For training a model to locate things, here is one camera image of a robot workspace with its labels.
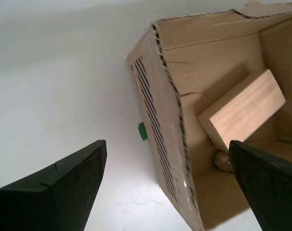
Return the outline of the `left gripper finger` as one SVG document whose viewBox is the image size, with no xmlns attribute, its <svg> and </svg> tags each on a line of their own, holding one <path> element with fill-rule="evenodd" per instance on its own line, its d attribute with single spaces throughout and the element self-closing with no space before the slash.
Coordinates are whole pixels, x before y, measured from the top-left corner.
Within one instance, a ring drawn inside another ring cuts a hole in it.
<svg viewBox="0 0 292 231">
<path fill-rule="evenodd" d="M 237 182 L 264 231 L 292 231 L 292 162 L 231 141 L 229 156 Z"/>
<path fill-rule="evenodd" d="M 82 231 L 99 191 L 107 149 L 97 140 L 0 188 L 0 231 Z"/>
</svg>

